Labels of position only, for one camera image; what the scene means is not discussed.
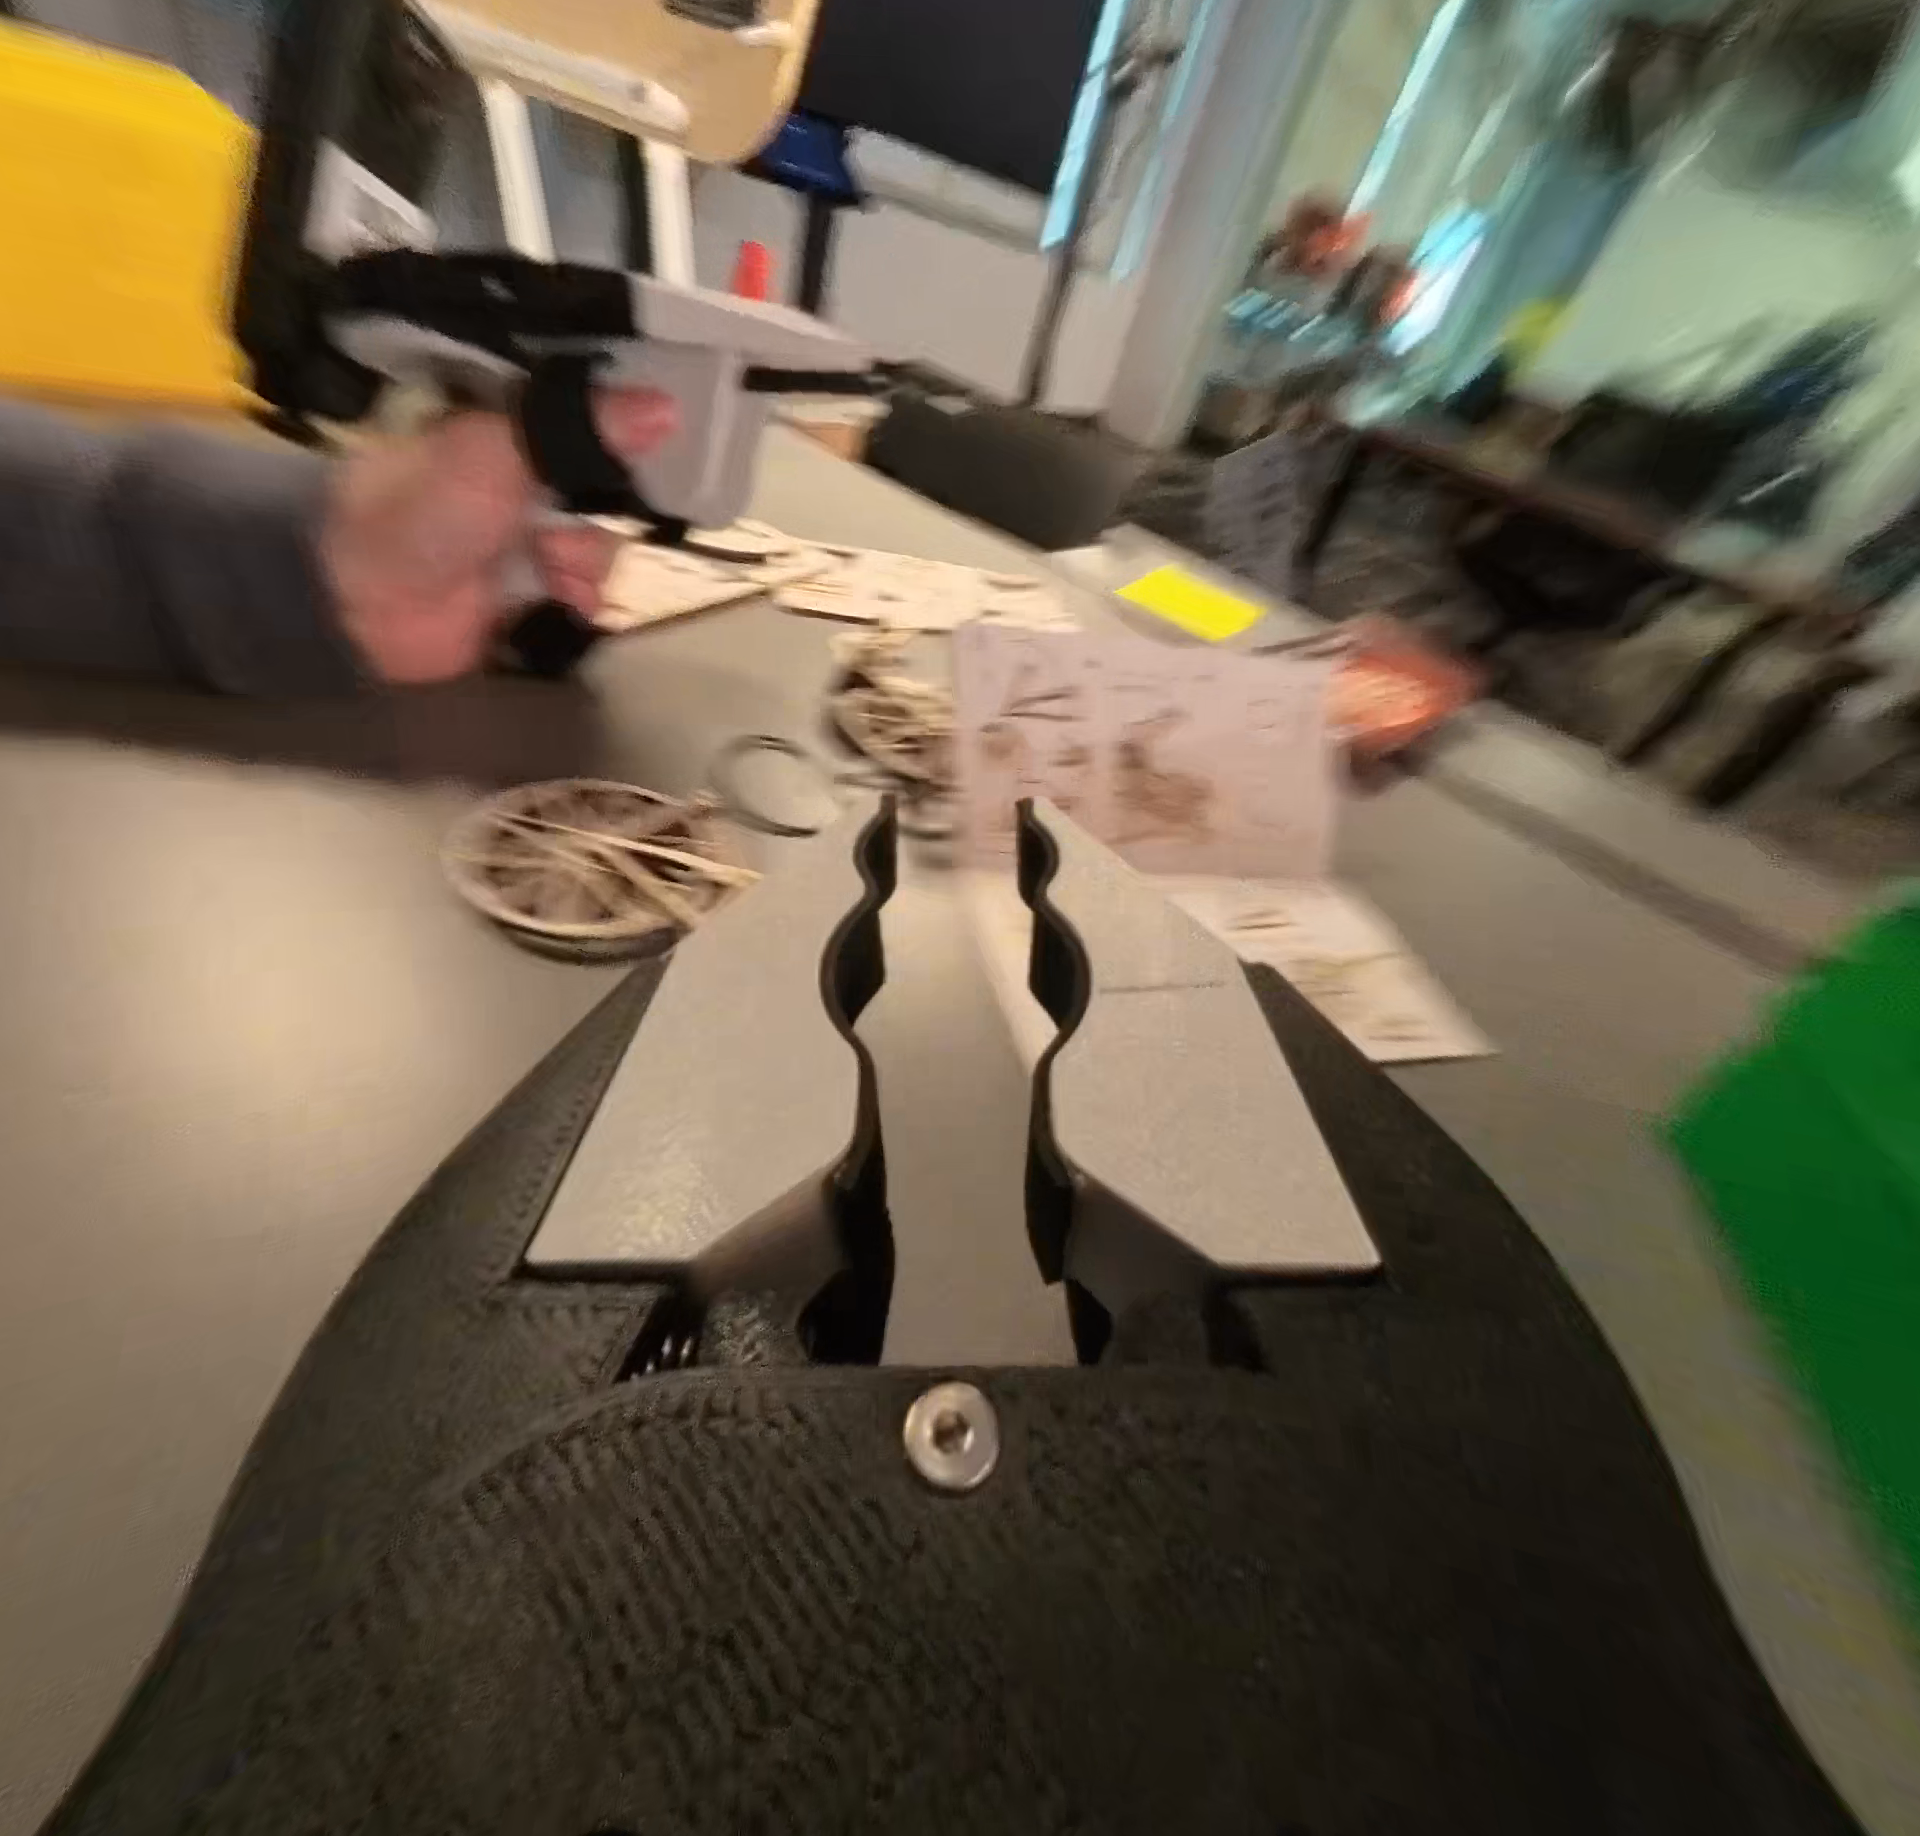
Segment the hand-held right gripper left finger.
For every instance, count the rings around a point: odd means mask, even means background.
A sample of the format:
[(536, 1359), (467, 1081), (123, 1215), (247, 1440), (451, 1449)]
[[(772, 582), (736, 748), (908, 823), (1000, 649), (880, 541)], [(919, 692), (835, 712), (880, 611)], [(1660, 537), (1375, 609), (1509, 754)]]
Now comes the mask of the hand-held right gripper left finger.
[(532, 1275), (835, 1275), (880, 1139), (898, 809), (852, 806), (667, 958), (523, 1255)]

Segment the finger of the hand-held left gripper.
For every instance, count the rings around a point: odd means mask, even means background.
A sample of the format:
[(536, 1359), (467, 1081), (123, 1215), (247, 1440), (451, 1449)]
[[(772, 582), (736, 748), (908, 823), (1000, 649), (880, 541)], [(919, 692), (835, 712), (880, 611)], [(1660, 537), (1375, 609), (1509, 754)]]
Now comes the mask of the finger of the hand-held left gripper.
[(773, 399), (745, 359), (685, 359), (660, 371), (675, 427), (660, 448), (660, 519), (685, 530), (727, 529), (751, 501), (759, 436)]
[(636, 338), (734, 363), (758, 380), (867, 380), (873, 353), (813, 314), (630, 273)]

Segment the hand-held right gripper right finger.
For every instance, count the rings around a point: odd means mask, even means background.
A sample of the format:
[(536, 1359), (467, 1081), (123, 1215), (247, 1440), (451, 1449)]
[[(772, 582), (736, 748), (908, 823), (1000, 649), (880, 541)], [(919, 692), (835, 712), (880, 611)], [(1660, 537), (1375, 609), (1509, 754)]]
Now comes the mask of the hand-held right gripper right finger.
[(1023, 1216), (1082, 1291), (1361, 1282), (1379, 1247), (1232, 948), (1047, 799), (1018, 803)]

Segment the wooden spoked wheel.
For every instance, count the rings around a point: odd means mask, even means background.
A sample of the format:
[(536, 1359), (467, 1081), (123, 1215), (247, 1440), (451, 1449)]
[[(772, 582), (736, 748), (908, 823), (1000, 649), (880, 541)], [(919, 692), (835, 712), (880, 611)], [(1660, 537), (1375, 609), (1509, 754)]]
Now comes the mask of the wooden spoked wheel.
[(576, 960), (674, 945), (759, 883), (713, 794), (588, 777), (483, 797), (443, 832), (440, 866), (496, 931)]

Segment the wooden model assembly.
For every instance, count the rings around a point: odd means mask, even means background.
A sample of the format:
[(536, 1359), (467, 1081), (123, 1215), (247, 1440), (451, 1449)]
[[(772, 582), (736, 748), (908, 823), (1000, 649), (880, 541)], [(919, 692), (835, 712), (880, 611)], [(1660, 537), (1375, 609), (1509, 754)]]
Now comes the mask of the wooden model assembly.
[(825, 738), (838, 748), (829, 782), (895, 800), (905, 838), (947, 846), (955, 827), (954, 701), (919, 671), (924, 634), (849, 628), (829, 643)]

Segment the person's left forearm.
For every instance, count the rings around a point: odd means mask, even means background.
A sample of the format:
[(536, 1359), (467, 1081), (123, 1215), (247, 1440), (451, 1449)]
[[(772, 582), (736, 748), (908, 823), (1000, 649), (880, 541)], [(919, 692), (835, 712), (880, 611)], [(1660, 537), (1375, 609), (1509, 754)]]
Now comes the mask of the person's left forearm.
[(260, 701), (365, 671), (324, 576), (330, 464), (2, 404), (2, 664)]

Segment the brown model kit box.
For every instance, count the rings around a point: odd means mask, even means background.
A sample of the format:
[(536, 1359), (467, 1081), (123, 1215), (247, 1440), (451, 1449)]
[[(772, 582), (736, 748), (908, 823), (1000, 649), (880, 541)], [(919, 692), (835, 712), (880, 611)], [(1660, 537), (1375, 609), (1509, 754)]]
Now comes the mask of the brown model kit box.
[(1340, 622), (1330, 643), (1328, 721), (1356, 763), (1416, 750), (1481, 696), (1484, 671), (1474, 660), (1396, 618)]

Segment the person's left hand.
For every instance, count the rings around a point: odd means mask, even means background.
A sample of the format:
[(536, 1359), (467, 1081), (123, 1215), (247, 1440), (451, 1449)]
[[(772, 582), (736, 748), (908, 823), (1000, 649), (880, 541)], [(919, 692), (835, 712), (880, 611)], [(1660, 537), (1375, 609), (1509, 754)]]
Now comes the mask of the person's left hand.
[(317, 564), (371, 678), (421, 688), (486, 663), (520, 581), (592, 620), (622, 543), (596, 521), (553, 512), (507, 412), (451, 409), (347, 445), (330, 477)]

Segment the black box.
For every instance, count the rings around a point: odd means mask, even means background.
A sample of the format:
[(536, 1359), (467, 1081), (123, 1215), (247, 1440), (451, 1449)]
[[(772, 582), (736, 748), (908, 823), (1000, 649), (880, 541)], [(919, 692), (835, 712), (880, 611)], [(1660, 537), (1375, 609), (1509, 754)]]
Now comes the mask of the black box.
[(958, 519), (1058, 555), (1120, 521), (1148, 455), (1084, 419), (902, 389), (862, 462)]

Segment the light wooden board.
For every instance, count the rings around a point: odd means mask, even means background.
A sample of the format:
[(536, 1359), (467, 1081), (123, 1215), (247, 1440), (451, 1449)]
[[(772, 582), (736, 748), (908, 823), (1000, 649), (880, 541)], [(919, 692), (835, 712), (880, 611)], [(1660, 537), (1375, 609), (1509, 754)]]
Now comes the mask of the light wooden board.
[(734, 166), (797, 98), (821, 0), (407, 0), (479, 82)]

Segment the folded instruction booklet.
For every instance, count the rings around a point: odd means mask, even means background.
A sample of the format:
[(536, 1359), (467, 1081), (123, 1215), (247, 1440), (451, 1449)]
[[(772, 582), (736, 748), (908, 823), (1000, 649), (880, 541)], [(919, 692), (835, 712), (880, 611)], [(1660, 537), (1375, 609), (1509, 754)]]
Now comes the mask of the folded instruction booklet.
[(1332, 634), (1278, 651), (966, 625), (951, 637), (955, 835), (1003, 978), (1016, 806), (1047, 800), (1361, 1057), (1494, 1057), (1403, 936), (1334, 874), (1356, 760), (1332, 733)]

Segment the yellow board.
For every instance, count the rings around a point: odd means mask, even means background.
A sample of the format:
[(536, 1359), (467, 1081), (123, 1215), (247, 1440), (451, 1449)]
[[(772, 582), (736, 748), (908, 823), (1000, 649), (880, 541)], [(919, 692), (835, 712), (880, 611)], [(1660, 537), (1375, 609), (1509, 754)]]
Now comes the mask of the yellow board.
[(3, 391), (239, 409), (230, 292), (256, 143), (170, 67), (3, 23)]

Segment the dark screen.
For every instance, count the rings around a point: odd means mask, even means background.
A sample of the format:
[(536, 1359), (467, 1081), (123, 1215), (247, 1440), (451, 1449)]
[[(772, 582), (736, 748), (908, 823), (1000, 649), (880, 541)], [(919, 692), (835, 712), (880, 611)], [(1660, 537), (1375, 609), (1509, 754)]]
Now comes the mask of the dark screen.
[(794, 109), (1047, 195), (1105, 0), (819, 0)]

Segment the yellow sticky note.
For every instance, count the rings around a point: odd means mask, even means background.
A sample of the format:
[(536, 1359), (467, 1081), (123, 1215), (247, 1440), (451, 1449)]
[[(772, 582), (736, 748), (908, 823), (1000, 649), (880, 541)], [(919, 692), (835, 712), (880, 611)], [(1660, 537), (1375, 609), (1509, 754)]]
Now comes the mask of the yellow sticky note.
[(1187, 641), (1210, 647), (1233, 645), (1268, 616), (1260, 600), (1239, 596), (1174, 561), (1159, 562), (1120, 584), (1114, 600)]

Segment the green board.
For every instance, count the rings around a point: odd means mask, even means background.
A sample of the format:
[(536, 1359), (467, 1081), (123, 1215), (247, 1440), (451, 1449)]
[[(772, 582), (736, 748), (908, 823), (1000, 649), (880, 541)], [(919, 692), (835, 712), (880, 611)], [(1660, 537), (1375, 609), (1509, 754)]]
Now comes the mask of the green board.
[(1915, 1633), (1915, 888), (1772, 999), (1666, 1140)]

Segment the dark wooden desk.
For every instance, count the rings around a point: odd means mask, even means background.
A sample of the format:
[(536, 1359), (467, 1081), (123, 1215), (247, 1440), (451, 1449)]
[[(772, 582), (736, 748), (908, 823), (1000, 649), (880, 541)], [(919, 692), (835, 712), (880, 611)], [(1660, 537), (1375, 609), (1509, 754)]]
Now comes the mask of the dark wooden desk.
[(1453, 504), (1441, 537), (1452, 573), (1492, 615), (1474, 651), (1496, 664), (1523, 634), (1604, 639), (1614, 649), (1707, 598), (1744, 622), (1704, 651), (1611, 754), (1640, 765), (1704, 716), (1727, 719), (1740, 667), (1791, 651), (1796, 673), (1753, 708), (1691, 785), (1691, 803), (1727, 812), (1803, 745), (1838, 696), (1859, 686), (1853, 643), (1866, 609), (1830, 581), (1710, 573), (1684, 553), (1681, 521), (1656, 501), (1555, 472), (1548, 459), (1431, 419), (1328, 422), (1336, 451), (1287, 561), (1287, 590), (1310, 606), (1332, 537), (1375, 467), (1411, 472)]

